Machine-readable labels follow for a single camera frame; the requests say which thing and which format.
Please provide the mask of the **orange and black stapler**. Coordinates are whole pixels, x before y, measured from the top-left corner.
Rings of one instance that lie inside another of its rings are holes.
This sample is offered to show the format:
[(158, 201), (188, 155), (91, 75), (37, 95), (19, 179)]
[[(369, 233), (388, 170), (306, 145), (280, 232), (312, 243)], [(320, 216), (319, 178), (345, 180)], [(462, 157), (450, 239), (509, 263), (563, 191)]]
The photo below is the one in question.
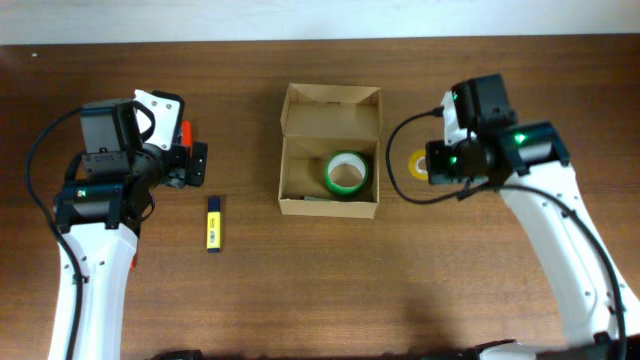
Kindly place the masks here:
[(193, 148), (193, 128), (189, 121), (183, 120), (181, 124), (181, 145), (184, 146), (189, 153)]

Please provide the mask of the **green tape roll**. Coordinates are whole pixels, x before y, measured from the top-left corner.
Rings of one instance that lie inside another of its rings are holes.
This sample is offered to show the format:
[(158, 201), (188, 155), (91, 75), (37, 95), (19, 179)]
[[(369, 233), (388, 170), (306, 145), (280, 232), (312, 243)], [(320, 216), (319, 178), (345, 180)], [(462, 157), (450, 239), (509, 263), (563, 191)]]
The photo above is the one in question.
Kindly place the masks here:
[(325, 183), (329, 192), (337, 197), (351, 198), (358, 195), (369, 178), (369, 166), (354, 151), (334, 153), (325, 166)]

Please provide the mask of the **small yellow tape roll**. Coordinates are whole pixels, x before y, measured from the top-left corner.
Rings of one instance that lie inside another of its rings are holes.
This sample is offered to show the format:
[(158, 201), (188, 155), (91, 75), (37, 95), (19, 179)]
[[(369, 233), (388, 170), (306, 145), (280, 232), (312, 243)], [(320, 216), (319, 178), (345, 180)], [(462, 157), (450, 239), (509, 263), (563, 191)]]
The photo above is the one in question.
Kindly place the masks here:
[(408, 169), (413, 178), (417, 180), (427, 180), (429, 175), (426, 165), (427, 152), (419, 149), (413, 152), (409, 158)]

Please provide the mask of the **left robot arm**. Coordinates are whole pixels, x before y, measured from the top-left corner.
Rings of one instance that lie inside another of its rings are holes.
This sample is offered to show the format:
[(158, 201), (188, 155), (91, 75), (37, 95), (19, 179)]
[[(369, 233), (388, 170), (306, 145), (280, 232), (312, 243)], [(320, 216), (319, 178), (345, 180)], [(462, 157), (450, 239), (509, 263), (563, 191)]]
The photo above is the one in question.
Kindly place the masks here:
[(138, 90), (79, 109), (85, 149), (54, 200), (61, 273), (49, 358), (119, 358), (126, 284), (155, 208), (152, 191), (205, 179), (207, 146), (188, 139), (184, 107), (178, 95)]

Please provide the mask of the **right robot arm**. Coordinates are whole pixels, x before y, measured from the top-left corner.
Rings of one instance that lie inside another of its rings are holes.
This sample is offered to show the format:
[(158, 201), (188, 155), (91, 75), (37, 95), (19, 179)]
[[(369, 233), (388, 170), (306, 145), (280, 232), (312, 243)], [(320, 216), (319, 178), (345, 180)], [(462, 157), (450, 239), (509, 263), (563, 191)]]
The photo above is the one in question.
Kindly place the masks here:
[(512, 211), (558, 304), (569, 347), (556, 356), (638, 355), (639, 299), (588, 213), (554, 126), (519, 123), (499, 74), (453, 85), (438, 114), (444, 137), (426, 145), (428, 181), (460, 184), (463, 197), (496, 192)]

